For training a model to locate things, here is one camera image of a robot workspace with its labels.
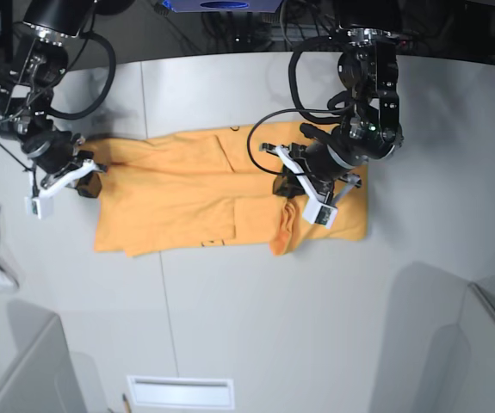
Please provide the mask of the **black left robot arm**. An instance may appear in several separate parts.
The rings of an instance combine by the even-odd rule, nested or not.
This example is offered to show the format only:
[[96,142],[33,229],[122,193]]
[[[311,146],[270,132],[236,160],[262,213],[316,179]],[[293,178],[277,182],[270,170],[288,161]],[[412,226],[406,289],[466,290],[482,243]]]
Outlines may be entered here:
[[[274,181],[274,194],[292,199],[314,186],[329,200],[337,181],[347,182],[354,169],[394,152],[403,140],[399,121],[397,39],[402,31],[395,1],[336,1],[336,27],[331,34],[298,45],[288,65],[294,108],[304,118],[300,132],[310,145],[291,144],[288,155],[300,166],[283,167]],[[297,65],[303,53],[319,46],[336,46],[342,54],[337,74],[343,91],[327,103],[330,115],[318,117],[301,102]]]

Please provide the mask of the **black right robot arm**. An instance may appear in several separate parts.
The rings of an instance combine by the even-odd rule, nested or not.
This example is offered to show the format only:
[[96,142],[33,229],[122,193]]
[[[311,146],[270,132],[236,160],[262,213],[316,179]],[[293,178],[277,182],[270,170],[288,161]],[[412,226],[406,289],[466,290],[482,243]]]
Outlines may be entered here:
[[[102,191],[100,175],[106,172],[90,151],[82,149],[84,137],[63,131],[54,120],[80,120],[105,101],[116,73],[116,56],[110,42],[85,27],[96,16],[95,1],[33,1],[23,17],[28,27],[19,42],[7,79],[0,86],[0,138],[17,142],[30,160],[27,171],[46,174],[34,181],[35,197],[61,184],[95,199]],[[53,90],[72,64],[65,41],[79,38],[99,44],[108,55],[108,75],[100,95],[85,109],[65,113],[53,108]]]

